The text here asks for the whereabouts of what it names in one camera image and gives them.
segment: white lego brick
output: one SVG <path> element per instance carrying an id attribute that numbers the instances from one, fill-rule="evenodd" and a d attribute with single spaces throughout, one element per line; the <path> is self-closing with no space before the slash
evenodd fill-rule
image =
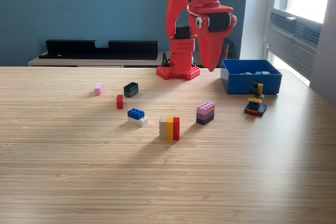
<path id="1" fill-rule="evenodd" d="M 136 120 L 134 118 L 128 118 L 128 121 L 130 123 L 133 123 L 133 124 L 135 124 L 137 126 L 140 126 L 140 127 L 144 127 L 146 124 L 148 124 L 148 118 L 146 118 L 146 117 L 144 117 L 140 120 Z"/>

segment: white wall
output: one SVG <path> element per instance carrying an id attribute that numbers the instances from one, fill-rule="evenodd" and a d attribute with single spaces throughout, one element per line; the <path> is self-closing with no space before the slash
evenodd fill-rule
<path id="1" fill-rule="evenodd" d="M 264 30 L 269 0 L 246 0 L 240 59 L 262 59 Z"/>
<path id="2" fill-rule="evenodd" d="M 336 106 L 336 0 L 328 0 L 310 87 Z"/>

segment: yellow lego piece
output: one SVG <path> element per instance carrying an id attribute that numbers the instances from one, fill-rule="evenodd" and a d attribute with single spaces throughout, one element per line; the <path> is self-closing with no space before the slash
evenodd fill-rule
<path id="1" fill-rule="evenodd" d="M 249 98 L 247 99 L 247 102 L 257 102 L 257 103 L 262 103 L 262 99 L 260 98 L 255 98 L 255 97 L 252 97 L 252 98 Z"/>
<path id="2" fill-rule="evenodd" d="M 264 85 L 261 84 L 261 83 L 259 83 L 259 84 L 258 84 L 258 93 L 259 93 L 260 95 L 263 94 L 263 93 L 262 93 L 262 92 L 263 92 L 263 91 L 262 91 L 263 89 L 264 89 Z"/>
<path id="3" fill-rule="evenodd" d="M 174 118 L 167 118 L 167 140 L 173 140 Z"/>

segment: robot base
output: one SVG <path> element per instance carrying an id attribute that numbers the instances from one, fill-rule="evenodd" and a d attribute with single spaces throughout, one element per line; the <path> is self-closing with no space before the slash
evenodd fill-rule
<path id="1" fill-rule="evenodd" d="M 184 78 L 186 80 L 192 80 L 201 74 L 201 70 L 199 67 L 194 66 L 191 67 L 191 71 L 189 73 L 173 74 L 172 67 L 159 66 L 156 68 L 156 74 L 165 80 L 168 80 L 170 78 L 180 78 L 180 79 Z"/>

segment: blue lego brick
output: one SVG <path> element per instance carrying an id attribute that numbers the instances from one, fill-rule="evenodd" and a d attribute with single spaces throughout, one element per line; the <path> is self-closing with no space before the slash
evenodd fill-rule
<path id="1" fill-rule="evenodd" d="M 257 71 L 270 74 L 241 74 Z M 222 60 L 220 75 L 228 94 L 248 94 L 256 81 L 264 85 L 263 94 L 278 94 L 282 79 L 282 74 L 267 60 Z"/>
<path id="2" fill-rule="evenodd" d="M 256 102 L 251 102 L 250 103 L 250 109 L 251 110 L 258 110 L 259 108 L 259 103 L 256 103 Z"/>
<path id="3" fill-rule="evenodd" d="M 129 118 L 140 120 L 145 117 L 145 112 L 143 112 L 142 110 L 131 109 L 127 112 L 127 116 Z"/>

